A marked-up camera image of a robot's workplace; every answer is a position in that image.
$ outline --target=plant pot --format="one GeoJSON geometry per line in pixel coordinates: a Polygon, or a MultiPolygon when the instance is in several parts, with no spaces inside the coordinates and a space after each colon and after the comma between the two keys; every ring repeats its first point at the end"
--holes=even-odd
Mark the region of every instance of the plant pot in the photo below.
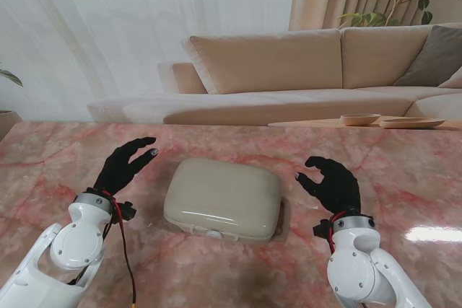
{"type": "Polygon", "coordinates": [[[0,110],[0,141],[8,134],[13,125],[21,120],[16,112],[0,110]]]}

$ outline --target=marble countertop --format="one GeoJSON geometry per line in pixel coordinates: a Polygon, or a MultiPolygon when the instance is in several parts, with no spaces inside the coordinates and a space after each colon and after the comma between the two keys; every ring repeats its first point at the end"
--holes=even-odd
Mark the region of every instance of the marble countertop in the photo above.
{"type": "MultiPolygon", "coordinates": [[[[294,179],[296,171],[321,179],[303,166],[310,155],[354,173],[382,248],[430,304],[462,307],[462,133],[456,131],[19,123],[0,143],[0,286],[47,226],[69,223],[67,207],[93,185],[114,148],[144,136],[157,137],[160,153],[116,196],[138,209],[125,223],[138,307],[339,307],[327,281],[327,242],[312,232],[330,213],[294,179]],[[167,231],[163,201],[188,157],[277,173],[292,208],[287,241],[243,245],[167,231]]],[[[117,228],[106,246],[80,307],[130,307],[117,228]]]]}

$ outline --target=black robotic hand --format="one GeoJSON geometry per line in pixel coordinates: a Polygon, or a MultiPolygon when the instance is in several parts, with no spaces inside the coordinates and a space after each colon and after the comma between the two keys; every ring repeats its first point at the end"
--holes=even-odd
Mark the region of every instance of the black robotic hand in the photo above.
{"type": "Polygon", "coordinates": [[[135,175],[157,156],[157,149],[149,149],[131,163],[128,163],[131,156],[138,149],[153,144],[155,141],[154,137],[137,138],[116,148],[106,159],[103,170],[96,179],[93,188],[106,190],[112,196],[125,188],[135,175]]]}
{"type": "Polygon", "coordinates": [[[311,196],[317,198],[325,209],[333,214],[342,211],[361,213],[358,181],[344,165],[332,159],[309,157],[305,166],[320,169],[324,176],[323,181],[313,182],[301,172],[296,174],[296,180],[311,196]]]}

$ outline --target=beige plastic box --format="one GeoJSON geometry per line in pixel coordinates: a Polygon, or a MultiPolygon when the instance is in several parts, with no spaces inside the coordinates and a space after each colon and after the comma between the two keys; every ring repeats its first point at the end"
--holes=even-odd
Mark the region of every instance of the beige plastic box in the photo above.
{"type": "Polygon", "coordinates": [[[259,167],[186,159],[170,183],[164,217],[192,234],[266,243],[278,224],[280,185],[259,167]]]}

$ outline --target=sheer curtain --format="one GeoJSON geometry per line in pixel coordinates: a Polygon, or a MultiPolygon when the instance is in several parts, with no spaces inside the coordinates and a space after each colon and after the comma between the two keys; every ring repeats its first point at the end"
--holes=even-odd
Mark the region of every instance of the sheer curtain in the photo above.
{"type": "Polygon", "coordinates": [[[165,90],[161,63],[189,35],[284,32],[292,0],[0,0],[0,109],[91,120],[87,103],[165,90]]]}

